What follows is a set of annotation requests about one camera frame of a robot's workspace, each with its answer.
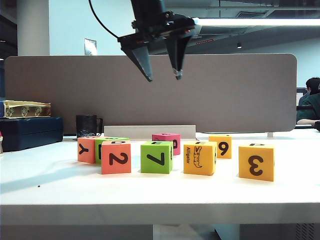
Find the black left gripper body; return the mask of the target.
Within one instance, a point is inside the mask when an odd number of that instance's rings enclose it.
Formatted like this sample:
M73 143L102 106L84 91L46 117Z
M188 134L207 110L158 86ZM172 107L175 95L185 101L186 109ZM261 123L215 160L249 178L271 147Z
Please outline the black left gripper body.
M123 50L145 47L162 40L189 37L195 28L192 18L172 11L136 12L134 17L131 25L136 33L121 36L117 40Z

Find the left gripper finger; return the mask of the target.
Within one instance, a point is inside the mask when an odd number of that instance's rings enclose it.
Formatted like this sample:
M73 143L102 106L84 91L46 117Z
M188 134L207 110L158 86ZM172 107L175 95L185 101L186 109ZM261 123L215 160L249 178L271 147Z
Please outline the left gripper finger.
M191 38L191 34L183 34L172 36L165 40L171 67L177 80L182 78L185 51Z
M148 82L153 80L152 66L146 44L129 45L123 48L124 53L137 66Z

